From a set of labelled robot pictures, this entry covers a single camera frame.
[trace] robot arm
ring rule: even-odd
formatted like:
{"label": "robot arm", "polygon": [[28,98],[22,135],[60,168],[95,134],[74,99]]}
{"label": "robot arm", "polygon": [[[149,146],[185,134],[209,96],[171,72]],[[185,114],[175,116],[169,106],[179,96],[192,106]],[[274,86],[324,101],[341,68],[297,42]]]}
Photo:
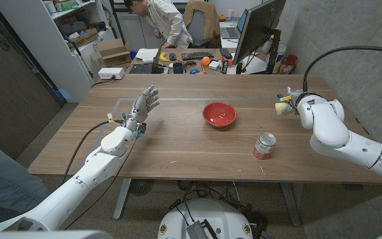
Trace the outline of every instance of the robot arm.
{"label": "robot arm", "polygon": [[[300,114],[302,126],[313,129],[310,138],[313,150],[355,163],[382,176],[382,143],[349,131],[343,123],[344,109],[338,100],[327,102],[321,96],[309,94],[295,105],[301,93],[302,90],[290,92],[291,105],[296,106],[293,109]],[[291,112],[292,106],[284,105],[283,112]]]}
{"label": "robot arm", "polygon": [[116,175],[128,156],[125,144],[133,141],[148,113],[158,105],[158,90],[146,89],[133,103],[122,126],[105,136],[101,145],[86,157],[84,166],[34,209],[0,223],[6,230],[57,230],[88,193]]}

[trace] robot finger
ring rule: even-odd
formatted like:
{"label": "robot finger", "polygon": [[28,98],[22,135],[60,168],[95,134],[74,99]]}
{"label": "robot finger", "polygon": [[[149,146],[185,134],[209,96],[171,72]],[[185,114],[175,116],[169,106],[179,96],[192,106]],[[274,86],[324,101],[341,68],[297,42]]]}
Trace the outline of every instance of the robot finger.
{"label": "robot finger", "polygon": [[160,103],[156,102],[148,107],[148,111],[150,112],[152,109],[154,109],[156,106],[158,106]]}
{"label": "robot finger", "polygon": [[158,96],[147,99],[147,105],[148,106],[151,105],[152,103],[154,103],[158,99],[159,99]]}
{"label": "robot finger", "polygon": [[148,87],[148,89],[145,89],[145,90],[143,91],[143,95],[146,96],[146,97],[148,97],[148,96],[150,95],[150,92],[151,92],[153,89],[154,89],[154,86],[151,85],[150,87]]}
{"label": "robot finger", "polygon": [[159,89],[154,89],[151,91],[151,96],[156,96],[159,93]]}

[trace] table leg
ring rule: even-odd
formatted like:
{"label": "table leg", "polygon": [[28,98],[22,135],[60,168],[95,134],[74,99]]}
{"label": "table leg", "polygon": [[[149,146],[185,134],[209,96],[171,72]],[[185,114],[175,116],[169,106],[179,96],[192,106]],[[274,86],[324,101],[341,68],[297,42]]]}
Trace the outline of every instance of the table leg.
{"label": "table leg", "polygon": [[122,212],[125,209],[127,195],[129,194],[129,186],[132,179],[122,179],[122,185],[120,186],[119,197],[117,198],[116,208],[114,209],[114,219],[120,219]]}
{"label": "table leg", "polygon": [[286,207],[288,208],[288,213],[290,214],[291,222],[294,226],[300,226],[300,217],[297,211],[296,200],[292,193],[292,188],[290,183],[281,183],[281,189],[283,190]]}

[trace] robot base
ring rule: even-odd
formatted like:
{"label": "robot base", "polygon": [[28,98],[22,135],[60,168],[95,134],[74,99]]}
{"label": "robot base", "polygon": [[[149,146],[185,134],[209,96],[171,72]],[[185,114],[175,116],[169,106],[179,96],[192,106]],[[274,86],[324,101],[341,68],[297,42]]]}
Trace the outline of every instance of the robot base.
{"label": "robot base", "polygon": [[[216,199],[193,199],[186,201],[186,204],[194,221],[203,222],[206,219],[217,238],[253,238],[249,221],[231,205]],[[184,214],[188,224],[192,225],[185,203],[178,205],[178,209]],[[162,219],[157,238],[190,238],[185,219],[176,208],[172,209]],[[208,238],[212,238],[207,227],[204,232]]]}

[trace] white box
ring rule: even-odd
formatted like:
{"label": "white box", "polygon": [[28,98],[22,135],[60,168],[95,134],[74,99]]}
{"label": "white box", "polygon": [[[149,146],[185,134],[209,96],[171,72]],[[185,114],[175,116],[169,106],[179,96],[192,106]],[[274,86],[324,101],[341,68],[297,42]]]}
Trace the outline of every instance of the white box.
{"label": "white box", "polygon": [[120,80],[125,75],[125,71],[123,68],[101,68],[98,75],[102,80],[111,79],[113,76]]}
{"label": "white box", "polygon": [[209,64],[209,69],[217,70],[220,66],[220,62],[213,61]]}

